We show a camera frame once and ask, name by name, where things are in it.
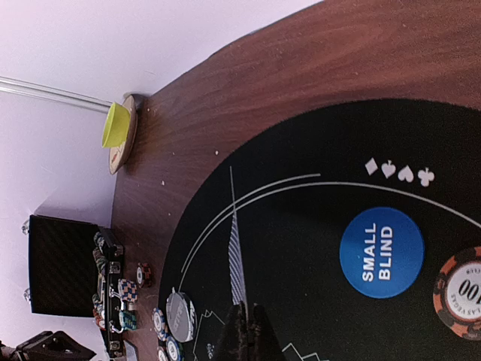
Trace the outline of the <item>clear dealer button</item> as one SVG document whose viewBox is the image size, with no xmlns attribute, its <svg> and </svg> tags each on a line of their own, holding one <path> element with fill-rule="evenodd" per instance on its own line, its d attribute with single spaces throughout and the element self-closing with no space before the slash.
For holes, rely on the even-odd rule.
<svg viewBox="0 0 481 361">
<path fill-rule="evenodd" d="M 192 300 L 184 292 L 174 288 L 166 300 L 168 328 L 181 343 L 192 341 L 197 329 L 197 316 Z"/>
</svg>

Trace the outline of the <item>green blue 50 chip stack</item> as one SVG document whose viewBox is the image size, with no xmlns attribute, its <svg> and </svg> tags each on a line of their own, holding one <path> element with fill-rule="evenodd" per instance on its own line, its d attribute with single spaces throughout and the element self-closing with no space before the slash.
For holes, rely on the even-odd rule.
<svg viewBox="0 0 481 361">
<path fill-rule="evenodd" d="M 130 311 L 122 310 L 119 312 L 120 331 L 135 331 L 137 329 L 137 319 L 135 314 Z"/>
</svg>

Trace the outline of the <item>black orange 100 chip stack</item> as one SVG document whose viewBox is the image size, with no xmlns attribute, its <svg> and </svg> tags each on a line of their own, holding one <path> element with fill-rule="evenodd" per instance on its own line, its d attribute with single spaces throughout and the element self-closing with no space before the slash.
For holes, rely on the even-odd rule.
<svg viewBox="0 0 481 361">
<path fill-rule="evenodd" d="M 153 284 L 153 273 L 150 265 L 146 262 L 139 262 L 136 271 L 137 283 L 140 288 L 148 288 Z"/>
</svg>

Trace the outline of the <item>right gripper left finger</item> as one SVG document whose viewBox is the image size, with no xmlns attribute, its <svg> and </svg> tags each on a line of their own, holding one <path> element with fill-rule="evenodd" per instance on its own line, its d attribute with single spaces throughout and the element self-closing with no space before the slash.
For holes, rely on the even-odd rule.
<svg viewBox="0 0 481 361">
<path fill-rule="evenodd" d="M 232 305 L 213 353 L 213 360 L 249 359 L 248 326 L 244 303 Z"/>
</svg>

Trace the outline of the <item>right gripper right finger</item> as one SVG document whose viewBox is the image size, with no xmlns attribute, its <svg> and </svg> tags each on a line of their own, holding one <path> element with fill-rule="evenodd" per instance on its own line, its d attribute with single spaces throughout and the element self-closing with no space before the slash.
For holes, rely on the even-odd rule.
<svg viewBox="0 0 481 361">
<path fill-rule="evenodd" d="M 254 304 L 250 316 L 250 360 L 286 361 L 265 308 Z"/>
</svg>

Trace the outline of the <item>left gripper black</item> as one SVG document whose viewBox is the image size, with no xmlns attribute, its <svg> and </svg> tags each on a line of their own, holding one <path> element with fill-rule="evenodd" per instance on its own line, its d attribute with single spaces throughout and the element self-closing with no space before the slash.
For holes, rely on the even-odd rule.
<svg viewBox="0 0 481 361">
<path fill-rule="evenodd" d="M 63 331 L 43 331 L 16 347 L 1 342 L 1 360 L 91 360 L 95 356 Z"/>
</svg>

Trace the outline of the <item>single card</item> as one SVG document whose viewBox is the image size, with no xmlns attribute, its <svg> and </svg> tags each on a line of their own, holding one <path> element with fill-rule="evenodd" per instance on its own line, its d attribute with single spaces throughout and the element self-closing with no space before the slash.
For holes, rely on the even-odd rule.
<svg viewBox="0 0 481 361">
<path fill-rule="evenodd" d="M 247 293 L 244 278 L 244 267 L 241 252 L 239 229 L 237 224 L 237 209 L 234 194 L 234 179 L 232 167 L 229 168 L 231 198 L 232 198 L 232 221 L 228 243 L 229 274 L 231 279 L 231 294 L 234 305 L 243 303 L 247 306 Z"/>
</svg>

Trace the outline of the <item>blue small blind button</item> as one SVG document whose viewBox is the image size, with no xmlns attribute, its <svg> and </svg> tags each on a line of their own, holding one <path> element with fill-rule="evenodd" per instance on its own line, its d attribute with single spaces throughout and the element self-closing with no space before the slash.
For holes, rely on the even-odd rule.
<svg viewBox="0 0 481 361">
<path fill-rule="evenodd" d="M 418 278 L 425 242 L 420 228 L 405 213 L 370 208 L 346 227 L 339 255 L 343 274 L 354 289 L 374 299 L 389 299 Z"/>
</svg>

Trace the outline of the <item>blue white 10 chip stack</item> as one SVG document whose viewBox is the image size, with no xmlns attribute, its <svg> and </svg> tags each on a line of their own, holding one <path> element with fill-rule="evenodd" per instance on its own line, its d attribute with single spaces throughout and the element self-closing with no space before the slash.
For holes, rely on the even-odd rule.
<svg viewBox="0 0 481 361">
<path fill-rule="evenodd" d="M 123 302 L 135 303 L 138 300 L 138 288 L 134 281 L 124 278 L 118 280 L 117 283 L 118 297 Z"/>
</svg>

